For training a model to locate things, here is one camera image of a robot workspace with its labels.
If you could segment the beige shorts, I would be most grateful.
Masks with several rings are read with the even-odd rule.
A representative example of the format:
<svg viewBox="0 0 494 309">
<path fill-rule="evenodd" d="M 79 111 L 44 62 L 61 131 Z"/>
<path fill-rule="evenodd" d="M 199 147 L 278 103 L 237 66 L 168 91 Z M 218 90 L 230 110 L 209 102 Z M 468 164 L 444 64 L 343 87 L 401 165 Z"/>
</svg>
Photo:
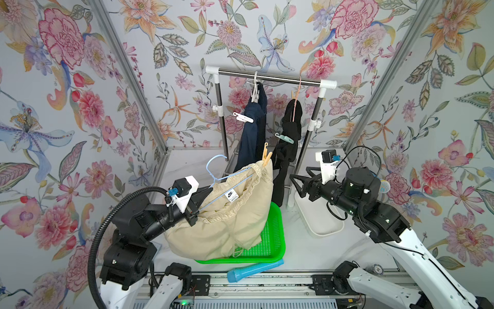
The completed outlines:
<svg viewBox="0 0 494 309">
<path fill-rule="evenodd" d="M 243 167 L 225 182 L 214 184 L 198 221 L 186 221 L 165 232 L 171 251 L 183 258 L 207 261 L 228 258 L 261 242 L 273 193 L 272 162 Z"/>
</svg>

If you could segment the tan wooden clothespin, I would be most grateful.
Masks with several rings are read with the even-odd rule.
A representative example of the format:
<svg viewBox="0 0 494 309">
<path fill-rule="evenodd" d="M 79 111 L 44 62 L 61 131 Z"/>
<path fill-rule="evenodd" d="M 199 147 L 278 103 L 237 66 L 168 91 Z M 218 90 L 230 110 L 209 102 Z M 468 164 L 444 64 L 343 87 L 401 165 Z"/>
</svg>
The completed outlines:
<svg viewBox="0 0 494 309">
<path fill-rule="evenodd" d="M 267 164 L 270 162 L 271 156 L 273 154 L 272 152 L 268 151 L 268 145 L 269 145 L 269 143 L 267 143 L 267 142 L 264 143 L 264 149 L 263 149 L 263 154 L 262 154 L 262 166 L 263 167 L 267 166 Z"/>
</svg>

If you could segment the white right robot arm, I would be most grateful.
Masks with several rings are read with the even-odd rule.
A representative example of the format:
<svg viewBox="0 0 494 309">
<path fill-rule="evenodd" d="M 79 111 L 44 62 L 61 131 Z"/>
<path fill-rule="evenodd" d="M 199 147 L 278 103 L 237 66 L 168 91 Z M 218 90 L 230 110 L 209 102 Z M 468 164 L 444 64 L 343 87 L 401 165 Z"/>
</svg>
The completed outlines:
<svg viewBox="0 0 494 309">
<path fill-rule="evenodd" d="M 323 198 L 350 215 L 357 228 L 385 249 L 418 286 L 416 290 L 402 287 L 344 261 L 332 273 L 335 292 L 356 292 L 391 308 L 493 308 L 488 299 L 468 292 L 448 273 L 393 206 L 378 201 L 382 182 L 368 168 L 347 170 L 342 183 L 324 182 L 317 167 L 306 171 L 307 176 L 289 177 L 298 195 L 311 202 Z"/>
</svg>

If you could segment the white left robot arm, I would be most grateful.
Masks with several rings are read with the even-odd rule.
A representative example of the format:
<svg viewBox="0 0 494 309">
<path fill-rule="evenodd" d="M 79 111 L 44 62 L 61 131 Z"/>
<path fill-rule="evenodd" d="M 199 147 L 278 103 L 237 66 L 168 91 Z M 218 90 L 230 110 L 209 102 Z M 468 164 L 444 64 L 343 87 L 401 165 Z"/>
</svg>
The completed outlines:
<svg viewBox="0 0 494 309">
<path fill-rule="evenodd" d="M 93 239 L 87 261 L 87 283 L 98 308 L 109 308 L 105 304 L 96 279 L 102 283 L 112 282 L 121 290 L 130 291 L 133 284 L 145 278 L 157 248 L 151 243 L 154 238 L 182 220 L 194 225 L 198 220 L 199 206 L 211 189 L 201 188 L 194 193 L 187 185 L 177 187 L 178 195 L 185 198 L 185 210 L 178 208 L 171 192 L 160 187 L 146 187 L 125 196 L 104 218 Z M 110 224 L 115 224 L 111 246 L 103 252 L 104 261 L 100 275 L 96 274 L 96 259 L 100 243 Z"/>
</svg>

